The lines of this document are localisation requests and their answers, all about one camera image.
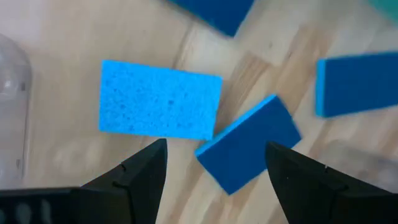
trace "blue sponge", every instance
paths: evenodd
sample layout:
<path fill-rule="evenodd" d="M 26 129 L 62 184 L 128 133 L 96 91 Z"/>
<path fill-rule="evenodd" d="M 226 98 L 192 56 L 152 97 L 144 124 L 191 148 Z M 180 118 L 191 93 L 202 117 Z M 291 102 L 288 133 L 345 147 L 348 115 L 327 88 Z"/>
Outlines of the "blue sponge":
<path fill-rule="evenodd" d="M 398 104 L 397 65 L 397 52 L 319 60 L 316 114 L 327 118 Z"/>
<path fill-rule="evenodd" d="M 209 140 L 221 84 L 216 76 L 105 60 L 99 129 Z"/>
<path fill-rule="evenodd" d="M 272 95 L 195 151 L 205 169 L 233 194 L 266 170 L 266 142 L 293 147 L 301 140 L 292 117 Z"/>
<path fill-rule="evenodd" d="M 169 0 L 201 17 L 222 33 L 235 36 L 254 0 Z"/>

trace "transparent bottle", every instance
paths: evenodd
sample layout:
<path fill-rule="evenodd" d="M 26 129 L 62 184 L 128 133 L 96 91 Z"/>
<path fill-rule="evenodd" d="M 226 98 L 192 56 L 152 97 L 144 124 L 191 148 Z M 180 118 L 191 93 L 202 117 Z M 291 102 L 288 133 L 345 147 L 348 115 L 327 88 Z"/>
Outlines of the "transparent bottle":
<path fill-rule="evenodd" d="M 0 34 L 0 189 L 22 184 L 30 83 L 27 55 Z"/>

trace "wooden floor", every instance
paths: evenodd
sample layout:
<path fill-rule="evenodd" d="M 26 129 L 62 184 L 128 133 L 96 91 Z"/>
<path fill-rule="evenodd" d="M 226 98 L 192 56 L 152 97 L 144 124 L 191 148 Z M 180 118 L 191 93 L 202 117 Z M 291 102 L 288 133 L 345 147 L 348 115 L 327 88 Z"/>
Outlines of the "wooden floor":
<path fill-rule="evenodd" d="M 101 60 L 217 74 L 216 132 L 271 93 L 294 116 L 295 150 L 317 158 L 329 142 L 398 155 L 398 108 L 313 114 L 320 57 L 398 49 L 398 29 L 363 0 L 257 0 L 236 38 L 164 0 L 0 0 L 0 33 L 34 71 L 25 186 L 80 185 L 155 138 L 97 130 Z M 267 172 L 228 197 L 193 156 L 202 142 L 169 139 L 157 223 L 285 223 Z"/>

